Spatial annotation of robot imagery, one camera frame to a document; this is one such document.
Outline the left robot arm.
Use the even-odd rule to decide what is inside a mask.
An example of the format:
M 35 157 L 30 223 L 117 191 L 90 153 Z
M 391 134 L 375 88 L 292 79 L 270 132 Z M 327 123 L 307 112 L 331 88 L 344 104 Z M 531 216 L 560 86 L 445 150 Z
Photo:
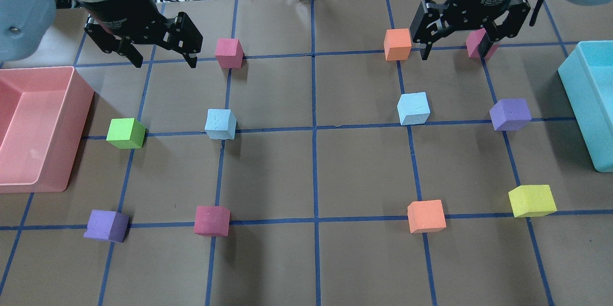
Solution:
M 136 68 L 144 57 L 136 45 L 156 45 L 197 66 L 202 34 L 187 13 L 166 18 L 155 0 L 77 0 L 90 15 L 84 31 L 107 54 L 126 57 Z M 2 61 L 30 57 L 53 24 L 57 0 L 0 0 Z

